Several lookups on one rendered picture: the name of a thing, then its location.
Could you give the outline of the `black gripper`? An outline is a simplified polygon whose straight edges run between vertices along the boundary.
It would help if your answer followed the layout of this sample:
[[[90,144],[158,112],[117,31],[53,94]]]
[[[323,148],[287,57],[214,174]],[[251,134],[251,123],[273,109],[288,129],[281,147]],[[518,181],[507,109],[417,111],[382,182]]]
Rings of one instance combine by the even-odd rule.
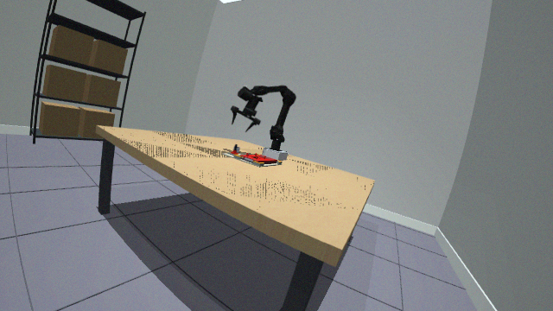
[[[250,109],[253,108],[253,109],[255,110],[255,108],[256,108],[255,106],[253,106],[253,105],[250,104],[250,103],[247,103],[247,106],[248,106],[248,105],[249,105],[249,108],[250,108]],[[250,127],[252,127],[254,124],[255,124],[255,125],[257,125],[257,124],[259,125],[260,122],[261,122],[261,121],[260,121],[258,118],[256,118],[256,117],[255,117],[255,118],[254,118],[254,117],[247,117],[242,111],[239,110],[238,107],[236,107],[236,106],[234,106],[234,105],[231,107],[231,110],[232,110],[232,113],[233,113],[232,125],[233,125],[234,120],[235,120],[235,118],[236,118],[236,116],[237,116],[237,113],[239,113],[239,114],[243,115],[244,117],[246,117],[246,118],[248,118],[248,119],[250,119],[250,120],[253,121],[253,122],[251,122],[251,124],[249,125],[249,127],[246,129],[246,131],[248,131],[248,129],[250,129]],[[245,131],[245,132],[246,132],[246,131]]]

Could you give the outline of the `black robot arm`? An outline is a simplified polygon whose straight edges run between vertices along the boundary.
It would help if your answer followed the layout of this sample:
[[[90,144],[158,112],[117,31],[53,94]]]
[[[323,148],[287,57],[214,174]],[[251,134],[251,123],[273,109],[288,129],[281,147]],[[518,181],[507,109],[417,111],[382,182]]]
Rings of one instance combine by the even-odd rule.
[[[274,126],[271,126],[270,139],[272,140],[272,144],[271,148],[269,149],[281,151],[281,143],[284,143],[285,141],[283,137],[283,125],[287,114],[289,113],[290,106],[292,106],[296,101],[296,95],[287,86],[254,86],[251,90],[243,86],[243,88],[238,91],[238,97],[245,101],[249,100],[248,103],[256,107],[259,101],[263,102],[262,97],[258,96],[266,95],[272,92],[281,93],[281,95],[283,96],[283,107],[278,116],[276,124]],[[254,94],[255,96],[253,96],[252,94]],[[250,109],[248,105],[244,108],[243,113],[248,117],[255,117],[257,112],[254,111],[253,108]]]

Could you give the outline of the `beige flat base plate with orange corner brackets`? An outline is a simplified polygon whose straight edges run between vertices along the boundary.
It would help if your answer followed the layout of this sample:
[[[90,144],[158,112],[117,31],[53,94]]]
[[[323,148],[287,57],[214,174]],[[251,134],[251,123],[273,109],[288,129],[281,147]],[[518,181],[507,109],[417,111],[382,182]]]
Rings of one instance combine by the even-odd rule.
[[[268,166],[282,165],[282,162],[281,162],[281,161],[278,161],[278,160],[277,160],[276,163],[272,163],[272,164],[264,164],[264,162],[255,162],[255,161],[253,161],[253,163],[247,162],[247,161],[245,161],[245,160],[242,160],[242,159],[241,159],[241,156],[240,156],[240,155],[246,155],[246,154],[237,154],[237,155],[234,155],[234,154],[228,152],[228,154],[222,154],[222,155],[230,156],[230,157],[232,157],[232,158],[234,158],[234,159],[236,159],[236,160],[239,160],[239,161],[241,161],[241,162],[246,162],[246,163],[249,163],[249,164],[254,165],[254,166],[257,166],[257,167],[268,167]]]

